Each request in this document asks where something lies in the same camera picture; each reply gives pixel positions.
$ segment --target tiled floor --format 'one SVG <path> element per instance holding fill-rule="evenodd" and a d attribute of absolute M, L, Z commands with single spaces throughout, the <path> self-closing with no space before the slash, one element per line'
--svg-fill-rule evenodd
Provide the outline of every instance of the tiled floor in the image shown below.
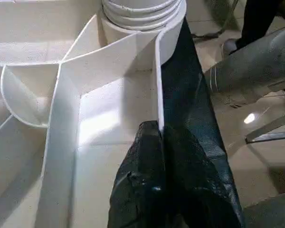
<path fill-rule="evenodd" d="M 221 28 L 232 0 L 187 0 L 187 20 L 192 33 L 202 35 Z M 220 46 L 228 38 L 239 38 L 244 23 L 245 1 L 241 0 L 232 25 L 218 39 L 195 45 L 203 71 L 222 60 Z M 269 32 L 285 27 L 275 18 Z M 243 207 L 285 192 L 285 140 L 246 145 L 245 136 L 285 114 L 285 92 L 270 93 L 256 103 L 233 109 L 212 99 L 220 131 L 229 156 L 240 201 Z M 253 115 L 251 123 L 244 120 Z M 285 125 L 275 132 L 285 131 Z"/>

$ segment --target white partition wall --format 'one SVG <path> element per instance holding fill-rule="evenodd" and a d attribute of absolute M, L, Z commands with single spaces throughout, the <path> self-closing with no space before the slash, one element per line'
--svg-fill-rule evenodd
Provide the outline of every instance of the white partition wall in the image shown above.
<path fill-rule="evenodd" d="M 139 31 L 101 0 L 0 2 L 0 228 L 106 227 L 140 123 L 163 128 L 161 64 L 186 2 L 162 9 L 173 7 L 165 26 Z"/>

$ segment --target black pants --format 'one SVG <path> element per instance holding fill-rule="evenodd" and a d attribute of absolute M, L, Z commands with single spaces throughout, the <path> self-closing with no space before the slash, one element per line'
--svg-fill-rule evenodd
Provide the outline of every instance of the black pants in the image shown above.
<path fill-rule="evenodd" d="M 282 1 L 247 0 L 242 37 L 237 41 L 238 49 L 262 38 L 266 34 Z"/>

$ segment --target white cylinder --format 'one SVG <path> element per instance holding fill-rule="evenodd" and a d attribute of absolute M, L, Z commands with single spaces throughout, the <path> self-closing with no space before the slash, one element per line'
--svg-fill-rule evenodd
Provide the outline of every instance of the white cylinder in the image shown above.
<path fill-rule="evenodd" d="M 109 2 L 131 9 L 166 7 L 175 0 L 108 0 Z"/>
<path fill-rule="evenodd" d="M 129 30 L 154 30 L 173 20 L 181 0 L 103 0 L 104 13 L 116 25 Z"/>

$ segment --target gray chair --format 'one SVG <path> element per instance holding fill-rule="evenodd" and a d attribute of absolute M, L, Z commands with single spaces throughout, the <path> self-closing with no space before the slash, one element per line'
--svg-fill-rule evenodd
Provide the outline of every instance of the gray chair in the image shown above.
<path fill-rule="evenodd" d="M 285 194 L 244 209 L 246 228 L 285 228 Z"/>

